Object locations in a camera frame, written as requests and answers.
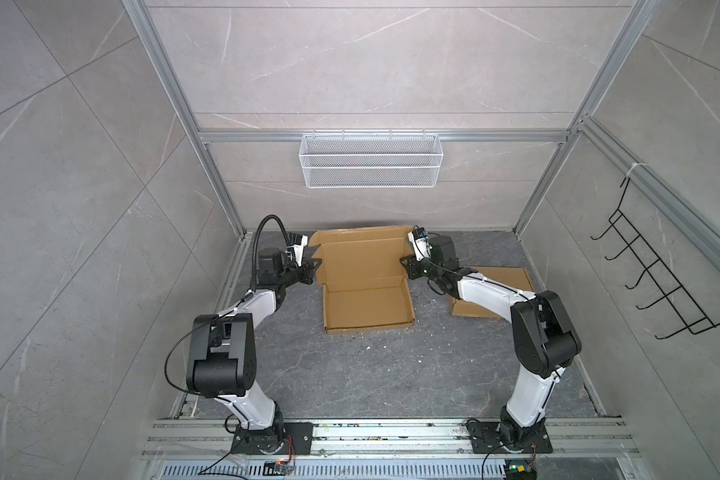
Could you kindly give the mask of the cardboard stack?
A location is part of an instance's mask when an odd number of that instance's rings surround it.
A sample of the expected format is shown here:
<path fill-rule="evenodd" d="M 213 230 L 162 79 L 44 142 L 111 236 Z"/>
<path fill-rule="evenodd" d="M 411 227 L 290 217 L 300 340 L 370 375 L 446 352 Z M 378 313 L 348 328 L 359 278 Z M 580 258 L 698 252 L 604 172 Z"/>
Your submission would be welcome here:
<path fill-rule="evenodd" d="M 406 328 L 415 321 L 408 276 L 409 226 L 316 232 L 309 245 L 321 261 L 324 328 L 329 334 Z"/>

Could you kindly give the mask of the brown cardboard box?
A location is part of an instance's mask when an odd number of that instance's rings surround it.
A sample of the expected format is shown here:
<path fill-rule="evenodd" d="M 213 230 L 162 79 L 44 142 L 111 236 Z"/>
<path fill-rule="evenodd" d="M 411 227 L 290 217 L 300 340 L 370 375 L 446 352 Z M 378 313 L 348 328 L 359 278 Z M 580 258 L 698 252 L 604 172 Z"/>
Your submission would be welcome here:
<path fill-rule="evenodd" d="M 454 317 L 510 321 L 512 305 L 536 296 L 524 268 L 476 267 L 476 270 L 457 283 L 459 299 L 450 300 Z"/>

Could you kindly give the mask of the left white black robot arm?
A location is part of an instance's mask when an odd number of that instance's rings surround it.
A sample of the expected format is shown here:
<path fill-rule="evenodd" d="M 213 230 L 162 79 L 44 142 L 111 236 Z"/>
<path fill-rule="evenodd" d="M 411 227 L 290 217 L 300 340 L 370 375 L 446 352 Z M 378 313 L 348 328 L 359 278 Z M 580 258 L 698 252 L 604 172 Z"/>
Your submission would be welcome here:
<path fill-rule="evenodd" d="M 255 328 L 281 307 L 289 287 L 314 281 L 321 261 L 306 259 L 306 247 L 303 236 L 284 250 L 259 251 L 253 286 L 236 305 L 197 317 L 189 335 L 187 390 L 225 405 L 254 437 L 282 440 L 285 435 L 279 406 L 256 380 Z"/>

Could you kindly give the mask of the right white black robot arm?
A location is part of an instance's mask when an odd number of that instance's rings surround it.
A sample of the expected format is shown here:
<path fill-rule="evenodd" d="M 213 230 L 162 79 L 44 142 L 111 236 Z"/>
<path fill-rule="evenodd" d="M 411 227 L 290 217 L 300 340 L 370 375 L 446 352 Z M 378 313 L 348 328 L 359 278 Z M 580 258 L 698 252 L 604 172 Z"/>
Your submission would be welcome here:
<path fill-rule="evenodd" d="M 419 226 L 408 233 L 413 253 L 400 259 L 409 279 L 426 278 L 439 294 L 483 307 L 512 326 L 520 362 L 512 395 L 500 413 L 498 434 L 508 449 L 541 432 L 546 407 L 582 343 L 558 294 L 534 293 L 462 266 L 449 236 L 428 237 Z"/>

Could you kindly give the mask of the left small circuit board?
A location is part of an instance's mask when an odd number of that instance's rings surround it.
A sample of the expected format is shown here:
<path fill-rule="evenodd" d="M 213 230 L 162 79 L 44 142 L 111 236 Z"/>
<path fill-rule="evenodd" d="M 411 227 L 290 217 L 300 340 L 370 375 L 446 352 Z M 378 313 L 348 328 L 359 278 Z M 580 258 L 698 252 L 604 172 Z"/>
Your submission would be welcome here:
<path fill-rule="evenodd" d="M 288 476 L 295 470 L 295 467 L 286 461 L 272 461 L 263 464 L 262 474 L 264 476 Z"/>

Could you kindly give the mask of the small circuit board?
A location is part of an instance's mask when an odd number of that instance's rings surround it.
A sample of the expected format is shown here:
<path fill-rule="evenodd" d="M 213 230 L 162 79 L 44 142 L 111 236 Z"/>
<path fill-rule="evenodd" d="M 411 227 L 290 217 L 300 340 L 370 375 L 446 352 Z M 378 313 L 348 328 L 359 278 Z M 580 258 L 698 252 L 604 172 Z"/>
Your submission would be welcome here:
<path fill-rule="evenodd" d="M 288 476 L 295 470 L 295 467 L 286 461 L 272 461 L 263 464 L 262 474 L 264 476 Z"/>
<path fill-rule="evenodd" d="M 531 462 L 508 460 L 505 465 L 506 480 L 536 480 L 538 472 Z"/>

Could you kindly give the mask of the right small circuit board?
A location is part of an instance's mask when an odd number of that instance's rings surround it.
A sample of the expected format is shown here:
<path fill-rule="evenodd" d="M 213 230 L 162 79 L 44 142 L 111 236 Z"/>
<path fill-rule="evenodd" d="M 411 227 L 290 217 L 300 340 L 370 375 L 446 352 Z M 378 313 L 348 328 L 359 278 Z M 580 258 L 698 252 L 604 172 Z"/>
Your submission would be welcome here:
<path fill-rule="evenodd" d="M 538 472 L 531 462 L 508 460 L 505 465 L 506 480 L 536 480 Z"/>

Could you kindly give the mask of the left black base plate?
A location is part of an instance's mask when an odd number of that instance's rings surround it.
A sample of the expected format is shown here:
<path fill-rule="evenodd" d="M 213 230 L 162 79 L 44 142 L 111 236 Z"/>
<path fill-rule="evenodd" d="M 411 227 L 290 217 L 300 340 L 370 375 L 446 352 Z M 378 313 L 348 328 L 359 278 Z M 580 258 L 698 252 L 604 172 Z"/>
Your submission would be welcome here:
<path fill-rule="evenodd" d="M 248 455 L 308 455 L 313 442 L 314 425 L 309 422 L 286 422 L 264 430 L 237 428 L 233 453 Z"/>

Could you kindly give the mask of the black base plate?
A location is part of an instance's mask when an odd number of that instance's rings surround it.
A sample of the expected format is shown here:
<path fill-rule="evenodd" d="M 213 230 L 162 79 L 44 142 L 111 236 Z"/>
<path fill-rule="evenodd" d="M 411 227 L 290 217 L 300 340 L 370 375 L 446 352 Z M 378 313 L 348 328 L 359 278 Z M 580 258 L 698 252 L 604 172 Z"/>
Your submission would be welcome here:
<path fill-rule="evenodd" d="M 313 442 L 314 425 L 309 422 L 286 422 L 264 430 L 237 428 L 233 453 L 248 455 L 308 455 Z"/>
<path fill-rule="evenodd" d="M 511 421 L 483 422 L 469 419 L 464 424 L 476 454 L 550 454 L 553 447 L 546 420 L 530 427 L 515 427 Z"/>

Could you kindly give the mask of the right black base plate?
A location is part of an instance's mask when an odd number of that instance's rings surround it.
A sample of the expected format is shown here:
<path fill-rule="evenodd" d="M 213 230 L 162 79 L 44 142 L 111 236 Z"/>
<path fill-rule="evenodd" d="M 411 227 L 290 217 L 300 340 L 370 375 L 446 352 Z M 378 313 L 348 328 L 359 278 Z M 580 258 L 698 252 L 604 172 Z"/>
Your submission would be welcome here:
<path fill-rule="evenodd" d="M 483 422 L 469 419 L 464 424 L 476 454 L 550 454 L 553 447 L 546 420 L 530 427 L 515 427 L 511 421 Z"/>

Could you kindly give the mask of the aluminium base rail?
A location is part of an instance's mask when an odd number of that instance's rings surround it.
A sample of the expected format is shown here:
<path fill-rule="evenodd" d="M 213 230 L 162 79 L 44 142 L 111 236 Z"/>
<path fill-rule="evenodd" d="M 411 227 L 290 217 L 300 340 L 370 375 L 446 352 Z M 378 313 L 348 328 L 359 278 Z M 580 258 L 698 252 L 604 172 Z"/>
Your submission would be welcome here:
<path fill-rule="evenodd" d="M 222 420 L 159 420 L 140 457 L 216 459 L 237 439 Z M 495 421 L 466 419 L 323 419 L 286 424 L 297 458 L 639 458 L 619 418 L 548 419 L 521 447 L 501 448 Z"/>

